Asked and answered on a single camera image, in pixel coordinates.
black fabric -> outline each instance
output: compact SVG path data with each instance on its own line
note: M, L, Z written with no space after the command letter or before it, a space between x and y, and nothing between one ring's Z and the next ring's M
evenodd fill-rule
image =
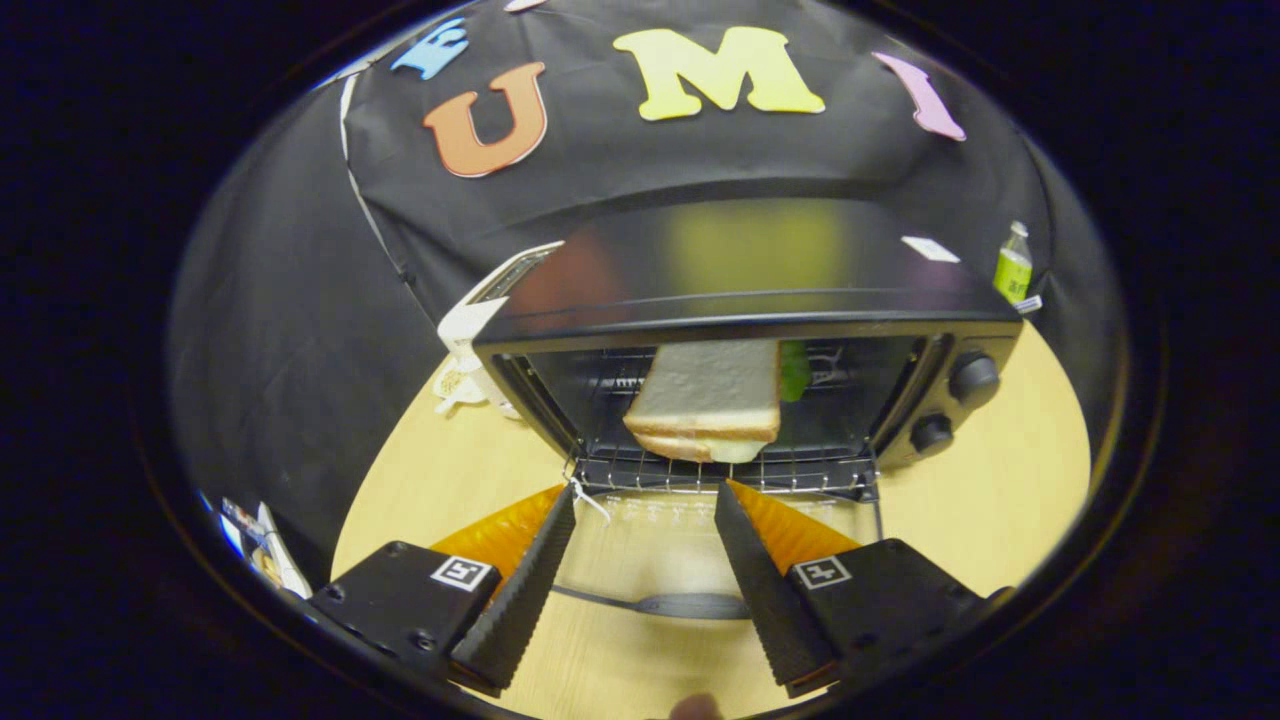
M273 507L312 582L328 579L360 483L443 359L434 323L512 254L623 208L855 197L890 208L913 234L937 240L984 277L1010 223L1021 220L1048 304L1037 323L1079 393L1097 451L1119 332L1108 319L1114 281L1100 269L1097 233L1065 182L1033 160L1018 128L979 91L818 3L557 0L518 15L503 4L474 3L438 20L465 18L470 46L429 81L390 64L438 23L303 97L232 170L191 241L169 345L180 447L215 502L225 495ZM826 111L756 110L746 81L732 111L704 99L694 118L641 119L639 67L613 40L672 28L716 50L733 26L786 35ZM966 141L922 129L910 96L873 51L927 70ZM448 173L422 127L426 113L475 91L480 140L500 138L511 113L489 82L534 60L547 65L540 146L484 178ZM385 250L343 159L348 83L349 168ZM1105 292L1094 292L1097 282Z
M178 277L170 396L193 482L275 511L312 583L370 464L444 348L352 193L340 86L229 173Z
M415 286L434 319L515 252L558 240L593 213L718 197L818 195L881 202L977 272L995 272L995 247L1011 220L1030 231L1033 255L1048 256L1043 191L1010 120L986 97L879 28L817 3L730 0L662 5L562 0L512 17L476 3L463 18L470 46L430 81L390 65L424 29L356 78L347 132L351 167L390 252L426 282ZM646 122L636 60L613 47L628 32L671 28L717 50L724 31L755 26L783 33L815 115L763 113L742 99L732 111L708 100L692 118ZM922 129L897 77L872 53L925 69L968 138ZM463 92L476 133L511 129L498 74L543 61L539 87L547 136L527 158L483 178L442 165L422 118ZM529 220L543 222L530 224Z

white paper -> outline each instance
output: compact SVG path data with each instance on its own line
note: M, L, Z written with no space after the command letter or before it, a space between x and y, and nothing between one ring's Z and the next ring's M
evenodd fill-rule
M934 263L959 263L960 259L956 258L950 250L942 247L936 241L927 237L911 237L902 236L902 242L911 246L913 250L924 255L927 260L933 260Z

black knob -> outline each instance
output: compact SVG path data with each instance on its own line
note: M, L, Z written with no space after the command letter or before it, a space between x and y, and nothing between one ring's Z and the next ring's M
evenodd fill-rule
M1000 369L983 352L963 355L951 370L951 396L965 410L975 410L1000 389Z
M929 415L920 418L911 430L911 445L920 457L937 455L951 446L951 418L946 415Z

bread slice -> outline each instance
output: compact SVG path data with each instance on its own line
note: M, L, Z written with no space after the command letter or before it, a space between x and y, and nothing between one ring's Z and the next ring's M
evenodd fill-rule
M672 460L690 462L750 462L768 442L763 439L682 438L635 436L640 447Z
M749 461L778 437L780 361L773 340L660 346L622 421L641 447L664 457Z

pink letter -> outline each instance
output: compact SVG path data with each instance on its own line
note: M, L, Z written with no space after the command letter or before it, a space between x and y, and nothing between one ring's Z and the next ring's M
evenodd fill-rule
M964 142L964 128L951 119L947 106L942 104L942 99L929 85L929 73L906 60L899 60L883 53L872 53L872 55L888 65L888 69L893 70L897 79L902 81L908 94L911 95L911 102L915 102L915 124L929 132Z

